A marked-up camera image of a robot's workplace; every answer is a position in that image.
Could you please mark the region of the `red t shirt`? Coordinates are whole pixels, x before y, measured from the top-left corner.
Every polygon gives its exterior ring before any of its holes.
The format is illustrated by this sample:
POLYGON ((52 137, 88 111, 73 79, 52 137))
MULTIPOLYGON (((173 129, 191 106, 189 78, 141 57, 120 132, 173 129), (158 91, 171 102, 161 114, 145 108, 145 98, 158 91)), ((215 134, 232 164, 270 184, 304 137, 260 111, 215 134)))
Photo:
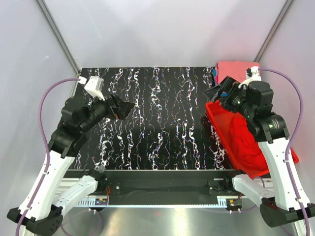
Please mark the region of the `red t shirt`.
POLYGON ((235 169, 265 171, 268 169, 265 157, 247 128, 245 118, 231 115, 224 121, 223 136, 230 148, 230 161, 235 169))

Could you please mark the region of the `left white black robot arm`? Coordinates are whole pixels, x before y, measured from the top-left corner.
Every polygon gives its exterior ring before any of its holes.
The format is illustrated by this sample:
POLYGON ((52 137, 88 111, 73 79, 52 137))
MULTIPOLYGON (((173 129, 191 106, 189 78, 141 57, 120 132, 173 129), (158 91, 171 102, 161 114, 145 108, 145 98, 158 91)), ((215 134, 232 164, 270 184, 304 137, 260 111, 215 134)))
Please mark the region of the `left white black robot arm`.
POLYGON ((79 107, 71 97, 62 108, 62 118, 47 142, 48 152, 40 173, 26 199, 9 210, 7 218, 25 226, 39 236, 53 235, 63 218, 89 194, 99 194, 106 189, 106 176, 99 170, 89 170, 71 188, 60 195, 57 189, 87 141, 87 133, 103 119, 124 120, 135 104, 121 100, 117 95, 79 107))

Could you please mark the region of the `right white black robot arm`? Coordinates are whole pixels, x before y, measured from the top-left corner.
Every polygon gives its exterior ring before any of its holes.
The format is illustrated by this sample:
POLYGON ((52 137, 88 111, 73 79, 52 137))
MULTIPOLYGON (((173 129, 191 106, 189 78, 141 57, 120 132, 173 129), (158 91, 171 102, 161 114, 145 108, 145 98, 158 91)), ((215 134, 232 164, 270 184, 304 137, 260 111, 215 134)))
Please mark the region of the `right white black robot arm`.
POLYGON ((239 113, 247 122, 262 151, 273 183, 271 192, 255 183, 247 174, 232 174, 227 185, 247 196, 265 223, 273 228, 299 220, 309 226, 315 206, 299 181, 290 151, 290 138, 285 120, 272 111, 273 90, 267 82, 251 77, 239 83, 227 76, 220 84, 205 91, 211 102, 239 113))

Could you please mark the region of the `red plastic bin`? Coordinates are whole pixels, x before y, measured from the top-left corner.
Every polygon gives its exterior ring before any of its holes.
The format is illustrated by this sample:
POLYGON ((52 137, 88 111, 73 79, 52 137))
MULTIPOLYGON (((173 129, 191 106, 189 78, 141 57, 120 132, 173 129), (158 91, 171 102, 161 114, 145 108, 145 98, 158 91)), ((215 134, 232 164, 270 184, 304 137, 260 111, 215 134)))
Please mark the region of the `red plastic bin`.
POLYGON ((232 168, 242 170, 250 177, 261 177, 268 174, 267 163, 247 128, 246 119, 239 113, 225 110, 219 102, 208 102, 205 109, 232 168))

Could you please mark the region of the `black marble pattern mat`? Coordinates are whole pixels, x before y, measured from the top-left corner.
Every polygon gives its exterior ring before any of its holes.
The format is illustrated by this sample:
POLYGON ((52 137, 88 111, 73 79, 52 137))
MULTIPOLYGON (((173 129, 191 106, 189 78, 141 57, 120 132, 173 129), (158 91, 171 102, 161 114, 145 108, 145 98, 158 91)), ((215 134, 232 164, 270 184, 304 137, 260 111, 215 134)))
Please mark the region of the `black marble pattern mat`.
POLYGON ((83 68, 104 80, 103 93, 134 103, 125 120, 105 119, 71 165, 73 170, 221 170, 231 164, 208 120, 205 90, 212 67, 83 68))

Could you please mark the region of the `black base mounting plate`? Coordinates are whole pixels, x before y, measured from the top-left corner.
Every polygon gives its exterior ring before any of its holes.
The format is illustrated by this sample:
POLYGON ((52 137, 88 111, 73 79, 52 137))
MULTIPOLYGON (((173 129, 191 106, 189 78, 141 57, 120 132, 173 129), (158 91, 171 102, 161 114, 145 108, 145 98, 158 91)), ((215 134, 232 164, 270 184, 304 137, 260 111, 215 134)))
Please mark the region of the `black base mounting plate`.
POLYGON ((133 193, 212 196, 212 191, 231 193, 231 179, 243 173, 240 170, 105 170, 101 173, 101 186, 110 189, 110 196, 133 193))

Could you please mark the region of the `left aluminium frame post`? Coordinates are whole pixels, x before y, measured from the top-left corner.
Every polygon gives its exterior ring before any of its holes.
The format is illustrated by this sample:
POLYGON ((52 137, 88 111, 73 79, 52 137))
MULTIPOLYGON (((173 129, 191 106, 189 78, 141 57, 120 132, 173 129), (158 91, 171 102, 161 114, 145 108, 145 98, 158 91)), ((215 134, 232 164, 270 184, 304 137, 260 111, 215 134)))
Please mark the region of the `left aluminium frame post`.
POLYGON ((75 75, 78 75, 81 69, 77 65, 73 55, 71 54, 64 38, 62 37, 62 34, 44 0, 35 0, 35 3, 37 4, 39 10, 41 11, 43 17, 45 18, 52 34, 54 35, 57 43, 59 44, 66 60, 70 64, 72 70, 74 71, 75 75))

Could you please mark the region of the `aluminium frame post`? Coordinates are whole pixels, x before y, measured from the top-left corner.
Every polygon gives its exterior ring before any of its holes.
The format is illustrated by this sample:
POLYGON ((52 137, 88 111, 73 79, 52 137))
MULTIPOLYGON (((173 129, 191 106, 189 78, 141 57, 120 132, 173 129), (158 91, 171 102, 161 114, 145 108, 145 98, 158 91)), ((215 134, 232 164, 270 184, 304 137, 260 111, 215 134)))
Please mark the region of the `aluminium frame post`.
POLYGON ((35 3, 37 4, 39 10, 41 11, 43 17, 45 18, 52 34, 54 35, 57 43, 59 44, 66 60, 70 64, 72 70, 74 71, 75 75, 78 75, 81 69, 77 65, 73 55, 71 54, 64 38, 62 37, 62 34, 44 0, 35 0, 35 3))
POLYGON ((254 62, 259 62, 263 57, 264 53, 268 49, 269 45, 271 44, 273 38, 277 34, 278 30, 280 29, 282 23, 284 22, 286 16, 290 12, 292 6, 294 5, 295 0, 285 0, 283 6, 281 7, 275 21, 273 22, 267 36, 265 37, 260 49, 258 50, 257 55, 254 58, 254 62))

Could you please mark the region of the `right aluminium frame post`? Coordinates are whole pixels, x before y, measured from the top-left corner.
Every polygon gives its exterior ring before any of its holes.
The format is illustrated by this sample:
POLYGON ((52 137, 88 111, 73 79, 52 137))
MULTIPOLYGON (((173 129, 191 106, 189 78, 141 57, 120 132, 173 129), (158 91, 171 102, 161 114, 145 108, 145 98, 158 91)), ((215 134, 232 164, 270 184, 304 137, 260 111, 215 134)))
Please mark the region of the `right aluminium frame post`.
POLYGON ((285 0, 283 6, 281 7, 275 21, 273 22, 267 36, 265 37, 260 49, 258 50, 257 55, 254 58, 254 62, 259 62, 263 57, 264 53, 268 49, 269 45, 271 44, 273 38, 277 34, 278 30, 280 29, 282 23, 284 22, 286 16, 290 12, 292 6, 294 5, 295 0, 285 0))

